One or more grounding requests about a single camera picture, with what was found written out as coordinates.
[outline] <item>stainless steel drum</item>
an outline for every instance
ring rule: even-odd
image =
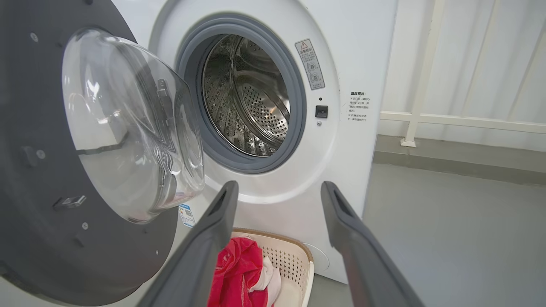
[[[258,45],[225,36],[203,71],[207,113],[217,132],[248,155],[271,156],[288,131],[290,102],[277,66]]]

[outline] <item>front-loading washing machine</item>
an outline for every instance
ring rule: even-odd
[[[164,263],[172,208],[198,221],[235,180],[236,227],[298,239],[347,282],[320,186],[363,212],[396,4],[2,4],[4,277],[119,300]]]

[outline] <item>laundry basket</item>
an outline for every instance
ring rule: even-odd
[[[303,243],[278,234],[233,228],[232,238],[248,237],[269,257],[281,273],[281,291],[275,307],[306,307],[313,286],[314,264],[311,251]]]

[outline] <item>red cloth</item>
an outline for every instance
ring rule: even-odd
[[[266,307],[268,291],[248,292],[262,273],[262,249],[248,238],[232,238],[218,254],[207,307]]]

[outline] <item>sticker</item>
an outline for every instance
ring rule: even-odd
[[[195,226],[195,219],[193,218],[192,209],[189,208],[186,204],[181,204],[178,206],[178,211],[180,212],[180,217],[184,225],[192,228]]]
[[[351,92],[349,101],[343,105],[342,121],[366,123],[370,116],[371,101],[366,92]]]
[[[322,78],[322,70],[320,64],[318,63],[317,55],[314,54],[311,40],[306,39],[302,40],[301,42],[297,42],[296,49],[300,54],[302,63],[304,64],[311,90],[323,88],[324,80]]]

